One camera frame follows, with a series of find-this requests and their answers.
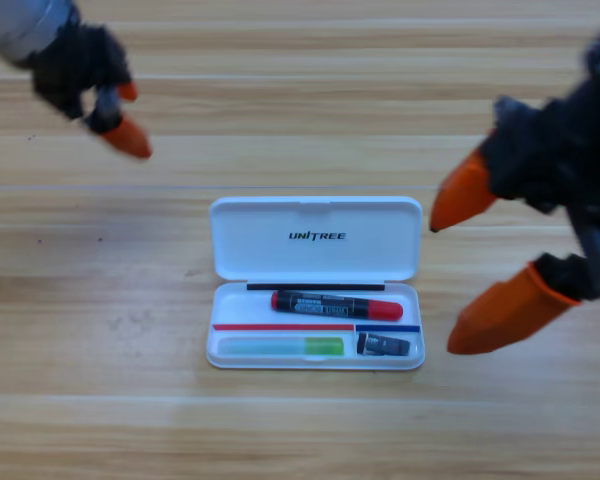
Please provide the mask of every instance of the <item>robotic hand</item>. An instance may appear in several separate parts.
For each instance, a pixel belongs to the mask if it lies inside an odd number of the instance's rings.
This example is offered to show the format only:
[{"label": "robotic hand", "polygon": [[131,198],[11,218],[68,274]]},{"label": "robotic hand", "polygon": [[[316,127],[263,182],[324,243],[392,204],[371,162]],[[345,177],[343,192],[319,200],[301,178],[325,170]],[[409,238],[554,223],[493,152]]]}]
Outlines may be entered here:
[{"label": "robotic hand", "polygon": [[[31,71],[35,93],[69,120],[81,119],[114,149],[143,160],[151,146],[121,109],[137,90],[124,49],[101,26],[82,23],[72,0],[0,0],[0,57]],[[95,89],[85,114],[81,95]]]},{"label": "robotic hand", "polygon": [[447,349],[488,353],[524,340],[583,300],[600,298],[600,38],[588,76],[569,96],[533,109],[495,104],[495,127],[442,183],[433,232],[485,212],[498,198],[550,214],[565,207],[586,258],[543,254],[497,283],[459,315]]}]

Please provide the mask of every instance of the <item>case lid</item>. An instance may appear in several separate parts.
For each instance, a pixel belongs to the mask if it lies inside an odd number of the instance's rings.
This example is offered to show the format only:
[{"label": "case lid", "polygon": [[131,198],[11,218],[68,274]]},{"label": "case lid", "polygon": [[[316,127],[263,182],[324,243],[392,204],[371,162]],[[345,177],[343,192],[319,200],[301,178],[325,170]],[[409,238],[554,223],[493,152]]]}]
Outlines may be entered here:
[{"label": "case lid", "polygon": [[210,209],[216,272],[255,283],[381,283],[418,268],[408,197],[228,197]]}]

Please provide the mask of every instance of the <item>gray robot arm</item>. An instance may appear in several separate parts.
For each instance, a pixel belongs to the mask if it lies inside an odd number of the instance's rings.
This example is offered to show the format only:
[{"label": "gray robot arm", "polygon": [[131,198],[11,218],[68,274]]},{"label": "gray robot arm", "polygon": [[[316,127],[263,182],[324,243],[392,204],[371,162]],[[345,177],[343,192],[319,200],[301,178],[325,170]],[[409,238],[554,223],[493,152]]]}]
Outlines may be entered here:
[{"label": "gray robot arm", "polygon": [[0,0],[0,57],[26,65],[42,52],[69,22],[79,23],[71,0]]}]

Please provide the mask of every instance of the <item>wooden table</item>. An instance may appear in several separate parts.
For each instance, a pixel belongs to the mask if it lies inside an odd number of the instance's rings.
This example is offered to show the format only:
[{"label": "wooden table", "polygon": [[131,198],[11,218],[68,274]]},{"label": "wooden table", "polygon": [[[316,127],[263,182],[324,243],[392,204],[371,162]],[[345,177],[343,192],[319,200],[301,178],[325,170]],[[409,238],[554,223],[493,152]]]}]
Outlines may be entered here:
[{"label": "wooden table", "polygon": [[600,479],[600,301],[527,342],[446,352],[455,316],[542,251],[518,203],[423,228],[412,373],[230,371],[205,340],[208,207],[408,195],[491,102],[581,78],[600,0],[91,0],[129,49],[154,158],[116,156],[0,64],[0,479]]}]

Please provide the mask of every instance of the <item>white case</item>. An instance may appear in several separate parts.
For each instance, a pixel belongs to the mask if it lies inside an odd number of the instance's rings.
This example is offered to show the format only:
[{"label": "white case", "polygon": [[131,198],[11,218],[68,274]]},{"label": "white case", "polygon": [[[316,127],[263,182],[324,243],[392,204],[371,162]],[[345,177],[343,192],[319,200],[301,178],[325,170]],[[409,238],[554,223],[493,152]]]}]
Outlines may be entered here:
[{"label": "white case", "polygon": [[[401,283],[418,268],[422,208],[417,201],[366,196],[232,197],[213,203],[210,220],[216,272],[231,281],[219,287],[214,297],[207,338],[211,364],[220,368],[410,370],[424,362],[418,295]],[[274,311],[272,293],[290,285],[302,285],[303,292],[398,302],[404,314],[397,322],[381,322]],[[334,285],[342,287],[334,290]],[[359,290],[361,285],[368,288]],[[217,330],[253,324],[347,324],[362,330]],[[360,355],[356,345],[361,332],[408,340],[409,354]],[[270,337],[339,337],[344,341],[344,355],[222,354],[219,344],[231,341],[229,337],[247,342]]]}]

